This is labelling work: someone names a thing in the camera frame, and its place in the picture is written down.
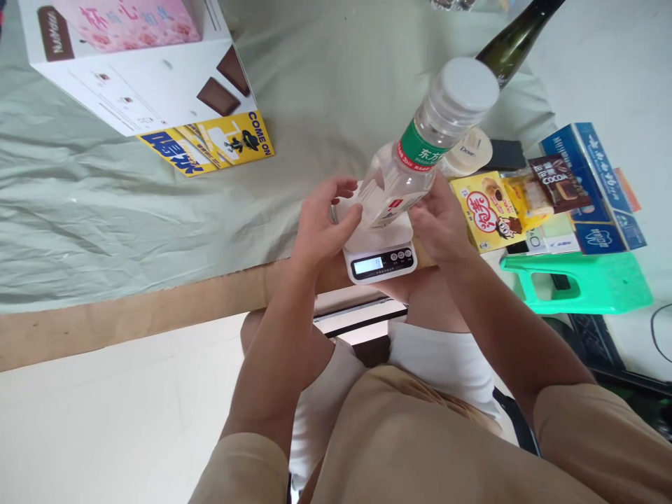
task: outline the red logo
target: red logo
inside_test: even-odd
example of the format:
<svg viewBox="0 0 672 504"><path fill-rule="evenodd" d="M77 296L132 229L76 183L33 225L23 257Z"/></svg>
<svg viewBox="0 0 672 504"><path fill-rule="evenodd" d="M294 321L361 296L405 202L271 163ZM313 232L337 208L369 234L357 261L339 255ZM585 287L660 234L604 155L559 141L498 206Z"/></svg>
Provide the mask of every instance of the red logo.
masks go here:
<svg viewBox="0 0 672 504"><path fill-rule="evenodd" d="M497 229L497 214L490 207L487 196L479 191L470 192L467 196L467 206L474 213L474 223L483 232L495 232Z"/></svg>

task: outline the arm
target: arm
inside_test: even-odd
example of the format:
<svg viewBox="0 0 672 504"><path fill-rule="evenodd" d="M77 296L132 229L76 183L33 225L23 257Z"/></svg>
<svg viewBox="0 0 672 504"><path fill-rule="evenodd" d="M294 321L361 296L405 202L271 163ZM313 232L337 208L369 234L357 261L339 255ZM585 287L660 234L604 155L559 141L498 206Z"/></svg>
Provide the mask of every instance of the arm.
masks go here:
<svg viewBox="0 0 672 504"><path fill-rule="evenodd" d="M437 262L479 348L532 425L536 398L550 385L595 381L562 338L534 314L470 245L457 198L437 176L411 218Z"/></svg>
<svg viewBox="0 0 672 504"><path fill-rule="evenodd" d="M362 216L362 206L354 205L336 225L329 209L338 197L352 197L356 188L353 178L330 178L304 202L294 253L243 362L222 438L257 433L275 441L289 459L294 413L307 369L317 275Z"/></svg>

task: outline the leg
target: leg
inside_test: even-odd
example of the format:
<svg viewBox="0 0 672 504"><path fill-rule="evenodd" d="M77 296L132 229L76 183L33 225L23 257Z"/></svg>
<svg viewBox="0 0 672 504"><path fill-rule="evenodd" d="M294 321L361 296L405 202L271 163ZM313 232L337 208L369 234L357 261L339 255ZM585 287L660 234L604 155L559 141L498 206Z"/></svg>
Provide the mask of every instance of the leg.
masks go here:
<svg viewBox="0 0 672 504"><path fill-rule="evenodd" d="M406 323L393 323L389 328L389 363L436 391L498 418L492 398L492 368L462 318L441 271L437 267L421 269L381 282L379 289L408 304Z"/></svg>
<svg viewBox="0 0 672 504"><path fill-rule="evenodd" d="M264 310L252 311L240 330L243 353L249 350ZM289 470L293 486L303 489L324 457L341 406L366 368L352 347L341 339L334 342L315 326L310 338L310 356L303 392L294 415Z"/></svg>
<svg viewBox="0 0 672 504"><path fill-rule="evenodd" d="M406 323L444 333L469 333L438 267L375 283L390 298L408 305Z"/></svg>

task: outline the pink box packaging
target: pink box packaging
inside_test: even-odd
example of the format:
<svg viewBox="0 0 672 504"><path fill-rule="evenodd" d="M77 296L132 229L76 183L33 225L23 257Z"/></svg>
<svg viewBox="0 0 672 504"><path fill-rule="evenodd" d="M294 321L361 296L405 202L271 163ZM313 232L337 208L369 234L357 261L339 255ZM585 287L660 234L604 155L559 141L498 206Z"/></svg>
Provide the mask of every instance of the pink box packaging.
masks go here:
<svg viewBox="0 0 672 504"><path fill-rule="evenodd" d="M52 4L103 53L201 40L182 0L53 0Z"/></svg>

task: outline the hand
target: hand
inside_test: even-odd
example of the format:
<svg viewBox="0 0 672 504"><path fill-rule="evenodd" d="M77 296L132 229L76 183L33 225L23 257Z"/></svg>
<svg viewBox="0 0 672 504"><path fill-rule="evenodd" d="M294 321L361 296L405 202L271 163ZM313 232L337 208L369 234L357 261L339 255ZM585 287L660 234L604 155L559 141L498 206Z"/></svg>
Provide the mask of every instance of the hand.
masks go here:
<svg viewBox="0 0 672 504"><path fill-rule="evenodd" d="M352 236L362 220L362 205L353 205L345 219L338 224L331 218L330 207L338 204L340 197L351 198L355 189L356 179L332 177L322 182L303 202L299 235L292 254L293 258L302 263L302 267L320 268Z"/></svg>
<svg viewBox="0 0 672 504"><path fill-rule="evenodd" d="M451 262L466 247L472 248L460 202L441 173L427 196L411 208L410 216L427 253L438 264Z"/></svg>

